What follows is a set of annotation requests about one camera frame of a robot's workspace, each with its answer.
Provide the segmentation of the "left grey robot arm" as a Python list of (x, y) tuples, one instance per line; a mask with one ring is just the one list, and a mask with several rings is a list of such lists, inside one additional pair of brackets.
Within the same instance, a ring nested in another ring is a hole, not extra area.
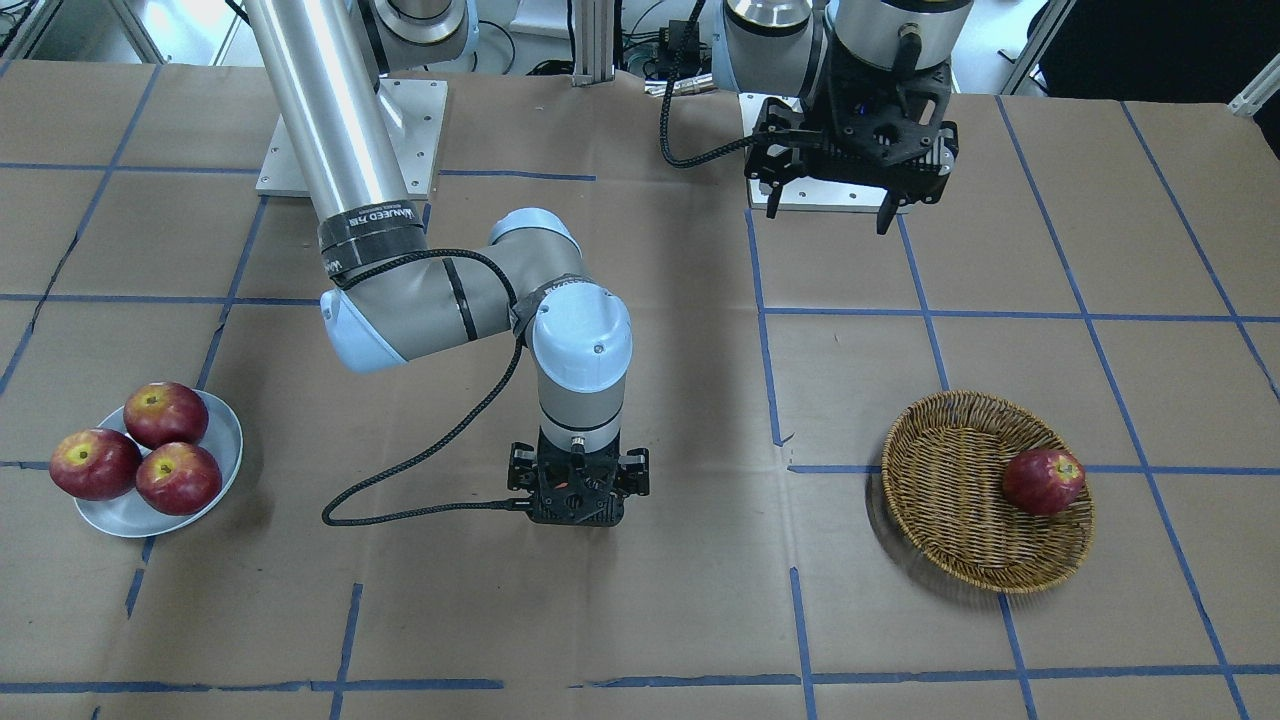
[(773, 217), (804, 178), (882, 191), (876, 225), (938, 202), (959, 154), (946, 117), (969, 1), (721, 1), (713, 78), (762, 105), (744, 174)]

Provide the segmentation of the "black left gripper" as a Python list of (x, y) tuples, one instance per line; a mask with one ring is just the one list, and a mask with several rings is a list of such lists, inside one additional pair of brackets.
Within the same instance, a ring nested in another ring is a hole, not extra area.
[[(792, 111), (780, 97), (771, 95), (765, 99), (754, 129), (745, 133), (745, 140), (749, 145), (745, 150), (744, 177), (769, 184), (765, 217), (776, 219), (785, 184), (810, 176), (812, 156), (824, 147), (823, 133), (810, 122), (804, 105), (801, 111)], [(876, 214), (877, 234), (887, 234), (900, 204), (900, 192), (884, 193)]]

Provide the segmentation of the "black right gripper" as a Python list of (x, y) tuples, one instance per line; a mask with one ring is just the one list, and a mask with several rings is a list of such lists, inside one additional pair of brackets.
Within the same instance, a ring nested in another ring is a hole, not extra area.
[(649, 452), (646, 448), (620, 448), (616, 437), (602, 448), (586, 451), (571, 445), (562, 448), (545, 433), (536, 445), (511, 445), (507, 487), (535, 495), (564, 491), (582, 497), (596, 495), (648, 496), (650, 493)]

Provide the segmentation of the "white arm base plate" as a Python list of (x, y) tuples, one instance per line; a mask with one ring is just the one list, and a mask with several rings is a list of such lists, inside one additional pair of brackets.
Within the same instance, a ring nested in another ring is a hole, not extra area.
[(442, 79), (383, 81), (378, 91), (321, 91), (317, 110), (276, 122), (256, 183), (262, 196), (308, 199), (329, 210), (358, 200), (430, 199), (445, 118)]
[[(768, 94), (740, 94), (739, 105), (744, 133), (750, 133), (765, 104)], [(801, 111), (799, 97), (780, 97), (792, 111)], [(772, 187), (760, 179), (745, 179), (751, 209), (765, 210)], [(780, 211), (844, 211), (874, 214), (887, 191), (867, 184), (849, 184), (803, 177), (788, 182), (780, 196)]]

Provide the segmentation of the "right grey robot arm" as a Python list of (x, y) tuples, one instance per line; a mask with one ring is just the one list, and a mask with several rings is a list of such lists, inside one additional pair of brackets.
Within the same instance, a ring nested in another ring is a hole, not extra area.
[(517, 443), (509, 488), (521, 507), (584, 521), (648, 495), (649, 455), (620, 427), (634, 355), (621, 297), (588, 273), (552, 211), (495, 223), (477, 251), (430, 249), (392, 142), (407, 113), (387, 95), (388, 44), (449, 47), (470, 23), (458, 1), (248, 1), (244, 5), (315, 206), (333, 288), (320, 309), (338, 356), (380, 372), (511, 333), (538, 374), (536, 446)]

